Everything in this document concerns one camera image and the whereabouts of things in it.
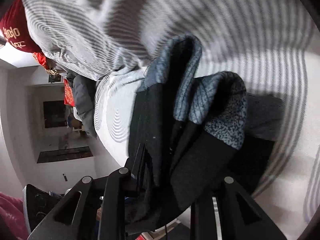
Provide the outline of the maroon sleeve forearm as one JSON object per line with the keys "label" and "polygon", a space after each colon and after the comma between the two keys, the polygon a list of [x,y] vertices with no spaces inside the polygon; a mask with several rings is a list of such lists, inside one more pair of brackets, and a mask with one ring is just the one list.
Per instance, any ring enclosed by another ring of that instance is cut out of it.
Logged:
{"label": "maroon sleeve forearm", "polygon": [[23,202],[1,192],[1,217],[17,239],[27,239],[29,236],[23,213]]}

